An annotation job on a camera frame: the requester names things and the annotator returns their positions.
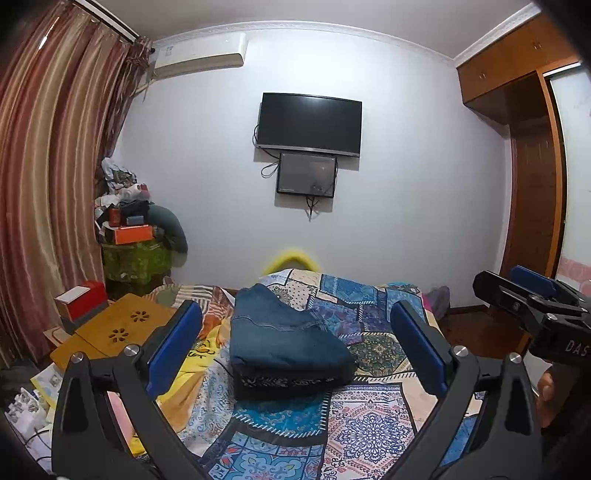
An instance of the wooden floor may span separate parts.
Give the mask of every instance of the wooden floor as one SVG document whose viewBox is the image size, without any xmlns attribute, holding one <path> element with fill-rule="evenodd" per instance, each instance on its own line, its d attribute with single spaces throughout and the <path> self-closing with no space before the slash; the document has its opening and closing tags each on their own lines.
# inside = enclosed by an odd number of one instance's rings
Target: wooden floor
<svg viewBox="0 0 591 480">
<path fill-rule="evenodd" d="M 498 321 L 488 312 L 448 314 L 439 321 L 450 345 L 464 345 L 473 354 L 504 358 L 510 352 L 524 353 L 527 337 L 513 321 Z"/>
</svg>

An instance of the television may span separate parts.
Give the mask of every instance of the television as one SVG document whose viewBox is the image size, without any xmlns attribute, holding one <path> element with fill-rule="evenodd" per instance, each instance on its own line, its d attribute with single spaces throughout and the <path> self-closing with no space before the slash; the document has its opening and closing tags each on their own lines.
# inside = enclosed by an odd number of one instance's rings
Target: television
<svg viewBox="0 0 591 480">
<path fill-rule="evenodd" d="M 277 171 L 277 193 L 333 198 L 336 169 L 334 156 L 282 152 Z"/>
<path fill-rule="evenodd" d="M 358 157 L 361 102 L 263 93 L 256 146 Z"/>
</svg>

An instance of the small screen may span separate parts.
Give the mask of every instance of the small screen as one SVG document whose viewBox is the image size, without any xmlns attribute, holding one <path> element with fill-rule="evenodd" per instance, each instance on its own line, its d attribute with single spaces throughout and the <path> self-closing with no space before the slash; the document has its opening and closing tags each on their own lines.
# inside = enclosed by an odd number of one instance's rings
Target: small screen
<svg viewBox="0 0 591 480">
<path fill-rule="evenodd" d="M 277 192 L 332 198 L 335 196 L 335 174 L 334 157 L 282 153 Z"/>
</svg>

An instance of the bed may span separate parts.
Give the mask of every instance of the bed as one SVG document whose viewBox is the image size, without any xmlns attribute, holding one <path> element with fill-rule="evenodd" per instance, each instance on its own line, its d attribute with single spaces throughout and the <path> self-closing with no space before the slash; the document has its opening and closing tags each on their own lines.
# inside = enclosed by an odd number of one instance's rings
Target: bed
<svg viewBox="0 0 591 480">
<path fill-rule="evenodd" d="M 259 281 L 282 302 L 308 310 L 348 346 L 359 368 L 337 390 L 289 400 L 236 401 L 229 365 L 233 297 L 220 287 L 163 286 L 159 303 L 196 301 L 203 327 L 171 388 L 158 403 L 184 445 L 216 480 L 379 480 L 422 427 L 437 399 L 421 386 L 389 325 L 407 300 L 437 327 L 419 289 L 367 286 L 288 269 Z M 475 395 L 443 464 L 459 457 L 481 399 Z M 149 462 L 139 439 L 132 452 Z"/>
</svg>

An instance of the wooden wardrobe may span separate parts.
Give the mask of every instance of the wooden wardrobe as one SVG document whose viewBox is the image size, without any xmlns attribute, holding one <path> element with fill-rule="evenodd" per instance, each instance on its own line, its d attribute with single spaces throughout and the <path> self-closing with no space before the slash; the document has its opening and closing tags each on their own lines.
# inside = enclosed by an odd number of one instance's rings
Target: wooden wardrobe
<svg viewBox="0 0 591 480">
<path fill-rule="evenodd" d="M 566 164 L 560 120 L 544 73 L 578 61 L 543 14 L 457 69 L 464 104 L 508 125 L 512 198 L 501 275 L 523 265 L 553 277 L 566 212 Z"/>
</svg>

